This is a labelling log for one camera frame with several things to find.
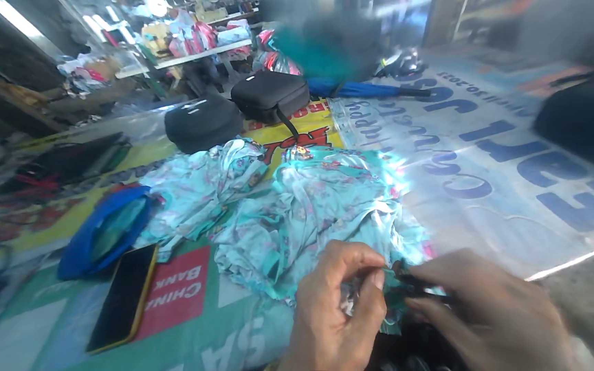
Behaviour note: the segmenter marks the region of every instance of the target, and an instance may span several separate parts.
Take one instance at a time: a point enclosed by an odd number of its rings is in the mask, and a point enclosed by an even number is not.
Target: blue umbrella
[[[389,85],[373,85],[367,82],[346,81],[344,84],[334,79],[312,77],[306,80],[311,94],[320,97],[429,97],[429,90],[404,89]]]

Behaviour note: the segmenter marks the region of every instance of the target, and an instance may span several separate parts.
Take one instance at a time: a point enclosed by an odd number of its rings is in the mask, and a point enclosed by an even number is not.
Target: red label
[[[205,246],[157,266],[135,340],[201,316],[209,260]]]
[[[309,131],[308,134],[300,134],[297,137],[297,145],[302,147],[311,147],[311,146],[326,146],[331,147],[331,143],[329,139],[327,139],[327,131],[329,130],[329,126],[321,127],[316,130]],[[277,148],[290,148],[295,145],[295,139],[293,137],[288,137],[281,142],[274,142],[268,143],[264,147],[267,149],[265,152],[265,164],[269,165],[272,162],[272,156],[274,156],[274,151]]]

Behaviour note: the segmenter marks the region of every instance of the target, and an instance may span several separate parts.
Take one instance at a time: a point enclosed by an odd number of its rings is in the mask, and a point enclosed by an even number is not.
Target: hanging clothes
[[[403,215],[403,160],[376,150],[293,147],[273,189],[243,199],[220,231],[214,260],[233,282],[292,303],[297,284],[330,240],[365,242],[395,261],[426,260],[425,230]]]
[[[252,139],[230,140],[193,155],[178,154],[139,183],[165,200],[135,247],[141,248],[177,235],[196,240],[224,214],[226,204],[247,193],[267,172],[265,148]]]

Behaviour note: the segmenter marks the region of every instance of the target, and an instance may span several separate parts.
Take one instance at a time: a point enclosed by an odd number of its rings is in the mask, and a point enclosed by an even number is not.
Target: phone screen
[[[120,345],[134,336],[141,320],[139,302],[145,300],[156,245],[123,254],[104,300],[87,352],[97,352]]]

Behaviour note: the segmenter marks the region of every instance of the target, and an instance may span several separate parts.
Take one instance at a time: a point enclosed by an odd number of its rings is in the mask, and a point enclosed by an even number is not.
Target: blue pouch
[[[134,244],[151,218],[150,190],[146,186],[126,188],[98,205],[66,246],[59,262],[59,279],[87,277],[115,263]],[[131,209],[136,217],[127,220],[121,217]],[[105,228],[115,229],[113,235],[116,238],[110,243],[102,242],[105,235],[111,237],[111,233],[102,231]],[[95,251],[103,249],[103,245],[111,247],[106,251]]]

